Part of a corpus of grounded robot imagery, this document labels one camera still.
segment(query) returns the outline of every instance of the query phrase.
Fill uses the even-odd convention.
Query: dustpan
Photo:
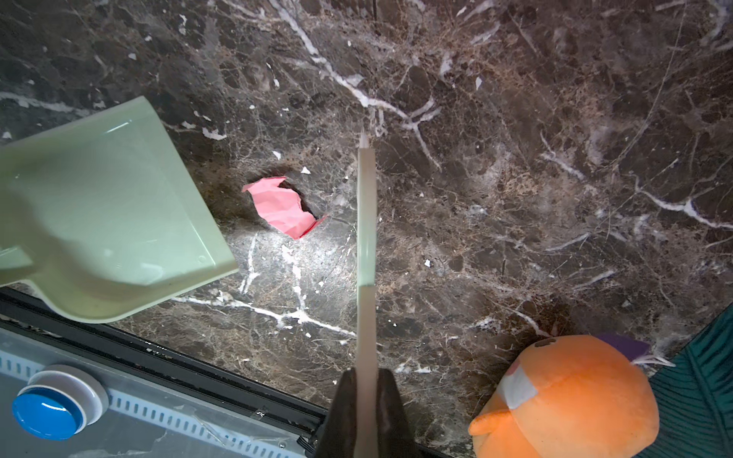
[[[0,286],[102,323],[236,271],[144,97],[0,149]]]

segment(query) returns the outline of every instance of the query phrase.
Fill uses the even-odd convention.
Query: pink paper
[[[245,185],[242,192],[249,191],[257,214],[275,226],[275,229],[288,234],[294,240],[302,238],[323,218],[316,218],[301,207],[301,197],[292,189],[280,188],[286,177],[262,178],[260,181]]]

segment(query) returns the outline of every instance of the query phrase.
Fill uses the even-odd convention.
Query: brown marble floor
[[[0,141],[145,95],[241,271],[115,325],[327,405],[355,350],[365,129],[380,365],[417,440],[469,457],[539,336],[670,356],[733,299],[731,6],[6,1]],[[273,175],[328,215],[302,240],[240,192]]]

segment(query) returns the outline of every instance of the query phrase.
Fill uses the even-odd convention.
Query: black frame
[[[0,288],[0,314],[11,319],[0,320],[0,328],[228,410],[261,416],[267,424],[300,435],[301,442],[314,444],[322,432],[328,412],[321,406],[109,325],[69,320],[42,300],[14,289]],[[449,458],[418,448],[425,458]]]

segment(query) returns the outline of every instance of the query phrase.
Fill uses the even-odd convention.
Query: plush toy
[[[654,442],[647,376],[593,336],[526,348],[468,428],[478,458],[631,458]]]

